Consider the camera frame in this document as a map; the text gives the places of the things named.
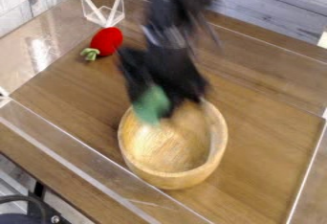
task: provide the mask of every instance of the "red toy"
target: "red toy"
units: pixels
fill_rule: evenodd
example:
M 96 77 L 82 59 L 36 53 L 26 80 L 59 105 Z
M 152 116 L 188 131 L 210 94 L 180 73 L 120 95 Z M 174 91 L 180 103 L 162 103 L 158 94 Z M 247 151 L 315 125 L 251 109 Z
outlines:
M 92 38 L 90 48 L 80 53 L 87 60 L 95 60 L 98 56 L 110 56 L 123 43 L 123 35 L 118 28 L 102 29 Z

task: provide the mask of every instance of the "wooden table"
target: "wooden table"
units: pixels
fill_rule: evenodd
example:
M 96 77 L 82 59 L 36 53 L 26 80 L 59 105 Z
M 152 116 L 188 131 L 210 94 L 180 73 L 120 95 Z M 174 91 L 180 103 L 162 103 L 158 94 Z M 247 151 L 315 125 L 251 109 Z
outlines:
M 143 3 L 126 0 L 126 4 L 134 14 L 118 27 L 124 32 L 124 44 L 142 47 L 135 21 Z M 226 18 L 220 22 L 215 15 L 210 17 L 220 24 L 215 31 L 223 52 L 200 35 L 196 65 L 211 81 L 208 100 L 226 117 L 228 146 L 208 180 L 195 188 L 166 193 L 215 223 L 283 223 L 324 127 L 316 115 L 327 101 L 322 92 L 327 69 L 316 56 L 326 53 L 318 54 L 307 45 L 308 51 L 302 50 L 306 55 L 298 55 L 295 44 L 288 43 L 290 51 L 274 43 L 275 34 L 263 41 L 263 37 L 244 34 L 250 30 L 239 33 L 228 28 L 232 22 L 226 23 Z M 118 57 L 86 63 L 79 53 L 88 43 L 90 39 L 83 40 L 12 93 L 12 98 L 124 167 L 116 130 L 130 102 Z M 0 132 L 1 152 L 96 222 L 144 222 L 11 129 L 0 126 Z M 63 153 L 68 149 L 70 145 L 58 148 Z

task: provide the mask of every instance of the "red strawberry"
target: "red strawberry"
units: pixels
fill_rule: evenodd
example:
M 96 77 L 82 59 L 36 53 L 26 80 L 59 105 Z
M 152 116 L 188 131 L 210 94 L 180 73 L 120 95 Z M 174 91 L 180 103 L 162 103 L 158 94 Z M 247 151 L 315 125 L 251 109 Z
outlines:
M 102 29 L 92 38 L 90 48 L 80 53 L 87 60 L 95 60 L 98 56 L 110 56 L 123 43 L 123 35 L 118 28 Z

